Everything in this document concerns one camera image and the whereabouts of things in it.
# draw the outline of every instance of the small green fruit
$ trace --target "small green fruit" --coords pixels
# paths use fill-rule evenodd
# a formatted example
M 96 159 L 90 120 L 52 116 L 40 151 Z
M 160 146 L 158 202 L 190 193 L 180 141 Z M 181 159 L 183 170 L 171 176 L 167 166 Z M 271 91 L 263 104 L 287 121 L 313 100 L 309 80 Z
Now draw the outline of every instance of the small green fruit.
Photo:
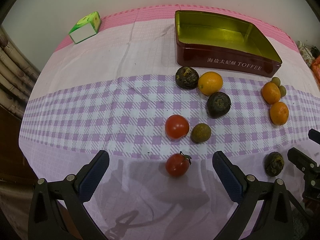
M 279 90 L 280 90 L 280 95 L 283 98 L 287 94 L 287 90 L 285 89 L 284 86 L 280 86 Z
M 277 87 L 279 87 L 280 84 L 281 84 L 280 79 L 277 78 L 277 77 L 273 77 L 273 78 L 271 79 L 271 82 L 274 83 L 274 84 L 276 84 Z
M 198 123 L 191 132 L 191 140 L 202 143 L 211 137 L 211 128 L 205 123 Z

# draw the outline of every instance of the pink border stripe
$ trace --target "pink border stripe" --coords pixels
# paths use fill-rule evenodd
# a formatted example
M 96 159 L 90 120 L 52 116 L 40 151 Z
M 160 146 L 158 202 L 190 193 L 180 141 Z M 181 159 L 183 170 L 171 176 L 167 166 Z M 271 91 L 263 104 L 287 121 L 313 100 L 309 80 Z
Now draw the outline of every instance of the pink border stripe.
M 174 13 L 177 10 L 200 10 L 206 12 L 215 12 L 232 17 L 236 17 L 256 25 L 259 30 L 267 37 L 273 38 L 276 41 L 279 41 L 288 48 L 299 52 L 295 42 L 281 29 L 272 26 L 268 23 L 265 23 L 261 20 L 252 18 L 250 16 L 214 7 L 208 6 L 198 6 L 198 5 L 156 5 L 143 8 L 132 9 L 124 12 L 119 12 L 112 14 L 101 19 L 101 26 L 99 31 L 106 30 L 108 28 L 126 25 L 134 22 L 150 21 L 150 20 L 159 20 L 159 19 L 172 19 L 174 18 Z M 73 41 L 70 39 L 69 35 L 66 36 L 63 41 L 56 48 L 55 52 L 72 44 Z

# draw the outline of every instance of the tomato stem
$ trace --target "tomato stem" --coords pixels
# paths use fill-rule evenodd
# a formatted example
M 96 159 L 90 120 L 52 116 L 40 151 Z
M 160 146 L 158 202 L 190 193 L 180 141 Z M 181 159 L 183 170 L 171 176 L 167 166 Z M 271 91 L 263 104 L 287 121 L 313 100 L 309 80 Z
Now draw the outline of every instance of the tomato stem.
M 189 161 L 189 164 L 191 165 L 191 156 L 190 155 L 186 155 L 186 154 L 183 154 L 182 151 L 180 151 L 180 154 L 182 154 L 184 156 L 184 160 L 188 160 Z

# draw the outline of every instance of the chinese characters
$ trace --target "chinese characters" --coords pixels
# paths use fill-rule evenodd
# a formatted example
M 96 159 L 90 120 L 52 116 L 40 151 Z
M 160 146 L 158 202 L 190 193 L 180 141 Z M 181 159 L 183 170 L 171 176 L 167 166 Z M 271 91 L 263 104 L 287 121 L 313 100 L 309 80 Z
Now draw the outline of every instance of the chinese characters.
M 218 59 L 218 58 L 208 58 L 207 62 L 213 62 L 213 63 L 219 63 L 219 64 L 228 64 L 228 65 L 238 65 L 242 67 L 247 67 L 247 68 L 253 68 L 257 70 L 261 70 L 262 67 L 253 65 L 253 64 L 248 64 L 248 63 L 243 63 L 243 62 L 237 62 L 237 61 L 231 61 L 231 60 L 224 60 L 224 59 Z

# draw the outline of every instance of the curtain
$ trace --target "curtain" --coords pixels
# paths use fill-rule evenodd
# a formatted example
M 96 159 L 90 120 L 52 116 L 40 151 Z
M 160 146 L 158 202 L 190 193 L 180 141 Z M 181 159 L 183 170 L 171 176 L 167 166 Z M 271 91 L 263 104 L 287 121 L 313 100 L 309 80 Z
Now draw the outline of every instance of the curtain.
M 0 28 L 0 106 L 22 119 L 39 74 Z

